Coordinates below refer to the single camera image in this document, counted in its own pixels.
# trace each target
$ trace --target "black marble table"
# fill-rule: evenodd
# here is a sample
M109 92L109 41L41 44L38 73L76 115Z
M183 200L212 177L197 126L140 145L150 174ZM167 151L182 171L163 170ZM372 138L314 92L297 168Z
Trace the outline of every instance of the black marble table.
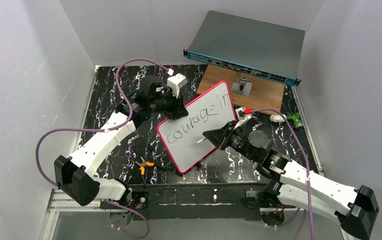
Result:
M182 88L185 102L196 97L196 90L204 75L207 65L172 65L175 73L184 74L189 83ZM92 97L87 111L84 127L87 129L101 128L120 102L120 93L115 82L114 73L117 67L101 67L96 75ZM167 75L157 66L127 66L120 70L121 86L125 94L139 88L141 78L145 75L156 75L167 79ZM290 87L285 86L281 112L292 115L298 111ZM136 159L144 157L168 167L168 171L148 167L145 178L148 184L225 184L225 183L268 183L269 180L256 171L255 163L242 157L233 149L216 150L202 161L200 169L194 167L187 174L175 174L175 165L157 133L158 124L165 119L160 114L153 114L149 121L144 122L134 133L125 138L121 145L103 161L96 176L100 178L119 178L129 184L141 184L139 167L134 163ZM252 119L245 125L244 134L250 131L262 130L274 141L275 150L287 154L289 157L304 164L303 155L285 124L272 123L269 115L253 114ZM309 146L307 135L303 128L295 132L309 156L310 168L316 170L313 154ZM83 133L81 143L92 137L92 133ZM155 154L148 149L150 143Z

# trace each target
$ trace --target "robotic arm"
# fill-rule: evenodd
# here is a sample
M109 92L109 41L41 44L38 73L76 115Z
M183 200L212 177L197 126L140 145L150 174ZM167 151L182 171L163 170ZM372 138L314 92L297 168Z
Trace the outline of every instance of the robotic arm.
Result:
M187 83L182 74L171 76L167 85L163 80L148 75L142 79L141 88L128 96L132 105L131 120L117 130L108 131L127 120L129 107L125 101L116 108L102 126L105 132L96 133L80 149L67 158L60 155L54 162L57 186L81 206L93 200L120 200L128 205L131 189L119 179L94 177L102 161L120 145L120 142L133 133L152 113L161 113L176 120L188 116L179 90Z
M306 169L273 149L273 142L259 130L244 136L240 126L251 114L241 107L236 110L239 121L230 121L220 129L203 132L218 149L231 147L252 162L257 170L271 179L270 187L257 199L308 209ZM370 238L376 217L378 202L372 189L346 186L319 174L310 172L313 212L323 215L341 225L350 235L361 239Z

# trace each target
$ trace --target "gray floor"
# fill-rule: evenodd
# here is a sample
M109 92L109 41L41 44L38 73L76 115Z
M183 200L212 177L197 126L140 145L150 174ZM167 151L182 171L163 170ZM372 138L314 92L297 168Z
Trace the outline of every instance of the gray floor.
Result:
M287 218L293 215L288 212ZM292 240L300 224L302 213L288 226L273 229L242 222L240 219L158 219L151 220L151 232L146 240ZM342 240L338 225L315 215L316 239ZM143 221L132 221L127 229L136 234L144 233ZM131 240L124 232L110 227L106 212L61 212L54 234L54 240ZM300 233L300 240L310 239L308 215Z

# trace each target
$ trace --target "white wall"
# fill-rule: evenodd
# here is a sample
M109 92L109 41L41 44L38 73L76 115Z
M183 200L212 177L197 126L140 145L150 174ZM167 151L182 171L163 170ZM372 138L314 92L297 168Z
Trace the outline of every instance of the white wall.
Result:
M39 239L51 185L39 174L36 142L78 127L94 67L59 1L0 0L0 239ZM68 154L74 134L44 141L40 156Z
M326 0L306 34L299 85L328 177L371 187L382 239L382 1Z
M324 0L60 0L95 65L183 57L208 10L308 30Z

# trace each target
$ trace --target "marble surface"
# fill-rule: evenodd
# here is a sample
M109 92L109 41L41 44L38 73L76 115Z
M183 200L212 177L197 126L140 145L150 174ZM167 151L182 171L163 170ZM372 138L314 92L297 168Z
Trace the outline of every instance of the marble surface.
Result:
M196 90L201 81L206 65L172 65L175 73L184 74L189 82L181 90L185 102L190 102L196 97ZM111 113L120 102L120 93L115 82L114 73L117 67L100 67L97 72L96 82L93 87L91 101L87 111L84 127L87 129L100 128L110 117ZM156 75L167 79L166 74L156 66L127 66L120 70L121 86L125 94L136 90L140 80L145 75ZM287 115L298 111L290 87L285 86L281 112ZM268 183L269 180L256 171L255 163L241 157L233 149L225 151L216 150L202 161L202 167L194 167L187 174L175 174L175 165L164 147L157 133L158 124L164 116L153 114L149 121L144 122L134 133L125 138L121 145L103 161L96 176L100 178L119 178L129 184L140 184L141 176L139 167L134 163L141 156L149 161L154 161L168 167L167 171L148 167L145 174L148 184L215 184L215 183ZM274 141L275 150L287 154L291 158L301 161L304 159L295 139L290 136L288 127L281 123L271 123L269 116L263 113L253 114L252 119L245 125L244 134L254 130L267 133ZM311 169L315 169L313 154L303 128L295 129L305 152L309 156ZM81 144L92 137L92 133L83 133ZM147 144L150 143L155 154L151 153Z

